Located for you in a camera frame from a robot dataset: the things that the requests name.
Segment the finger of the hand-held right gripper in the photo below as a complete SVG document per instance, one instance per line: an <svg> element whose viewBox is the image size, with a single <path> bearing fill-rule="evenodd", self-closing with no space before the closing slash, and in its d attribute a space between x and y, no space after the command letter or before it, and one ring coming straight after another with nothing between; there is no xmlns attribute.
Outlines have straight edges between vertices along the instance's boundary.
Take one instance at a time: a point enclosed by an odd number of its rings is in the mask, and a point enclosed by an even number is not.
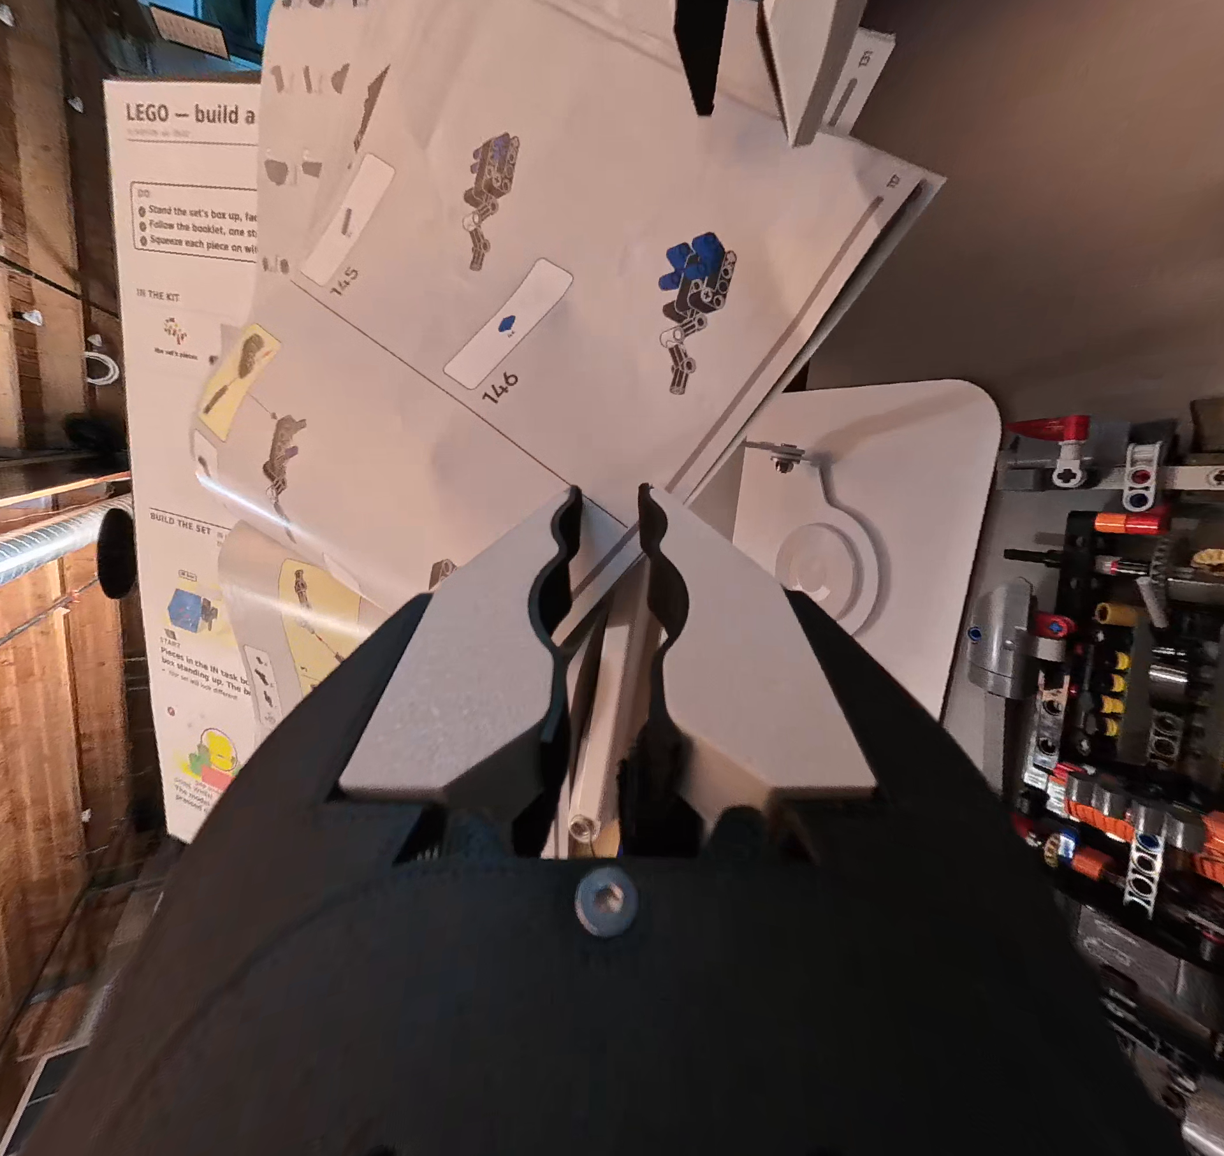
<svg viewBox="0 0 1224 1156"><path fill-rule="evenodd" d="M671 29L696 116L710 117L729 0L671 0Z"/></svg>

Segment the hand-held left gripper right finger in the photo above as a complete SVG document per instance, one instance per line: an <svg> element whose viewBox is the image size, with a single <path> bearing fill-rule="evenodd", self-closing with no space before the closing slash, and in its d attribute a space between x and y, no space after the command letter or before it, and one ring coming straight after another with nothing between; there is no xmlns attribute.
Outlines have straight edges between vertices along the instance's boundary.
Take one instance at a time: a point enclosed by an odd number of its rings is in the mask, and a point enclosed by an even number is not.
<svg viewBox="0 0 1224 1156"><path fill-rule="evenodd" d="M865 798L877 777L791 593L680 500L637 491L649 613L660 629L635 741L635 826L680 811Z"/></svg>

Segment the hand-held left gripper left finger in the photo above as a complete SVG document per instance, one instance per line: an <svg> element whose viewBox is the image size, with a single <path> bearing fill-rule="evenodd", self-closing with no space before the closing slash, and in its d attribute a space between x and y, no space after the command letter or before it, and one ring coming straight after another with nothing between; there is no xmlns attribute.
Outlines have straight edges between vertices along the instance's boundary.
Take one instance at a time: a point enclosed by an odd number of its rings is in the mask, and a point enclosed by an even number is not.
<svg viewBox="0 0 1224 1156"><path fill-rule="evenodd" d="M567 658L583 491L567 487L445 577L341 773L354 800L549 832L571 767Z"/></svg>

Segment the white lego instruction booklet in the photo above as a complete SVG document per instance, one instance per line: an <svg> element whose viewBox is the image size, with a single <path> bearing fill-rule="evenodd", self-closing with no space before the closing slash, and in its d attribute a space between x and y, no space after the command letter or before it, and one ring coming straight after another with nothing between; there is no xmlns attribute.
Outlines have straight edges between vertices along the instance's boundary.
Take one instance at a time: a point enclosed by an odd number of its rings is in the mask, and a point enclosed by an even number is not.
<svg viewBox="0 0 1224 1156"><path fill-rule="evenodd" d="M697 117L666 0L273 0L256 278L190 417L254 741L575 484L573 626L818 345L926 172L791 147L754 19Z"/></svg>

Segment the large black lego chassis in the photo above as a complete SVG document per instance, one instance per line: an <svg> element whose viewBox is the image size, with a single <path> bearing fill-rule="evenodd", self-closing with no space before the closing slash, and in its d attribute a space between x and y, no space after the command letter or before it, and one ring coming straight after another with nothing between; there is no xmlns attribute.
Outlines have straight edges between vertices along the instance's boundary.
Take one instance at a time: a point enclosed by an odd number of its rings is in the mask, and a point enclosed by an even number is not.
<svg viewBox="0 0 1224 1156"><path fill-rule="evenodd" d="M1070 495L982 593L967 674L1014 828L1188 1153L1222 1153L1222 396L1004 429L999 491Z"/></svg>

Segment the white sign stand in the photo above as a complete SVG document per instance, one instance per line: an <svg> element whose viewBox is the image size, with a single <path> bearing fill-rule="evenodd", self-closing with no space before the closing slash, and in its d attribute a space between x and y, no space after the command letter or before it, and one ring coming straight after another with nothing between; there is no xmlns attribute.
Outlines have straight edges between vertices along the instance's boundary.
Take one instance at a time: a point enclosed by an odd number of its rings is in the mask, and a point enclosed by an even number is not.
<svg viewBox="0 0 1224 1156"><path fill-rule="evenodd" d="M870 709L906 689L941 714L999 435L994 402L956 379L785 391L747 429L724 539L791 593L799 615L816 613L835 646L854 642L890 676L867 674ZM643 701L660 638L647 576L631 598L647 629L624 625L637 643L624 646L620 714ZM635 750L620 767L626 845Z"/></svg>

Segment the white printed instruction placard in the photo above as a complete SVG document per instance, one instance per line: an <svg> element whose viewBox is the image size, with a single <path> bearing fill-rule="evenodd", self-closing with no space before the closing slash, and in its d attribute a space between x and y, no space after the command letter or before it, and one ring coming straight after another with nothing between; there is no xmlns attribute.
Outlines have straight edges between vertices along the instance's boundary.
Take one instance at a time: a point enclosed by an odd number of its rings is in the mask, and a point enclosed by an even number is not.
<svg viewBox="0 0 1224 1156"><path fill-rule="evenodd" d="M261 89L106 89L135 496L167 831L190 843L260 741L419 591L371 577L407 510L407 374L297 285L251 313Z"/></svg>

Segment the silver corrugated pipe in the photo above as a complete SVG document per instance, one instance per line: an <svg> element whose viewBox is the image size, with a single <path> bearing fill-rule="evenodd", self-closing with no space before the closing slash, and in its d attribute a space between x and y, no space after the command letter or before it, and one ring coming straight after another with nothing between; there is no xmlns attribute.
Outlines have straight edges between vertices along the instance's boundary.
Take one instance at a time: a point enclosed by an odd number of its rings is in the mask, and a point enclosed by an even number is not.
<svg viewBox="0 0 1224 1156"><path fill-rule="evenodd" d="M100 539L100 523L113 510L131 516L131 495L106 496L92 504L57 512L36 523L5 529L2 588L96 543Z"/></svg>

